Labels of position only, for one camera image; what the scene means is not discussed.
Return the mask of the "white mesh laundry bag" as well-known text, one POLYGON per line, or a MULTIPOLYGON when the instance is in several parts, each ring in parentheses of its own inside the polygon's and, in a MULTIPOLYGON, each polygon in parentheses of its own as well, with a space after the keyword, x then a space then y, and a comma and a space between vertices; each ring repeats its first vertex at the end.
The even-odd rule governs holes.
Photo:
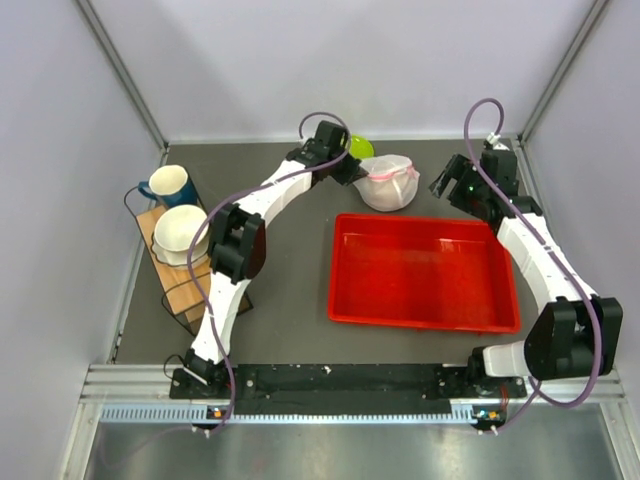
POLYGON ((388 154, 365 158, 363 178, 354 182, 362 200, 379 212, 393 212, 407 207, 415 198, 420 173, 409 157, 388 154))

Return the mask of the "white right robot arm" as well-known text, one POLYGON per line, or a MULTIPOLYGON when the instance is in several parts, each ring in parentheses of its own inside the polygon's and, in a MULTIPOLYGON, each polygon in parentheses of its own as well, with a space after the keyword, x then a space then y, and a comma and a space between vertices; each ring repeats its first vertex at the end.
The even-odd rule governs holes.
POLYGON ((613 368, 623 309, 597 294, 570 266, 537 201, 519 192, 517 157, 486 144, 479 162, 456 154, 429 187, 451 206, 485 222, 527 282, 538 318, 527 337, 478 347, 466 380, 487 396, 504 377, 549 381, 584 377, 589 385, 613 368))

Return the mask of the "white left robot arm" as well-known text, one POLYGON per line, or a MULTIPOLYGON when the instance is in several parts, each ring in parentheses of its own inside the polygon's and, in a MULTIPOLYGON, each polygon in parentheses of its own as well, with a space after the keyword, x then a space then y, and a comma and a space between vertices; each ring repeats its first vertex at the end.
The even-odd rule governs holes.
POLYGON ((271 176, 260 185, 230 195, 207 214, 196 231, 209 234, 210 287, 204 290, 193 271, 191 245, 187 268, 202 295, 205 310, 200 329, 184 356, 183 370, 205 396, 235 387, 228 354, 241 300, 266 261, 269 224, 296 198, 329 177, 350 185, 364 177, 361 162, 349 153, 351 134, 337 115, 324 119, 309 138, 291 150, 271 176))

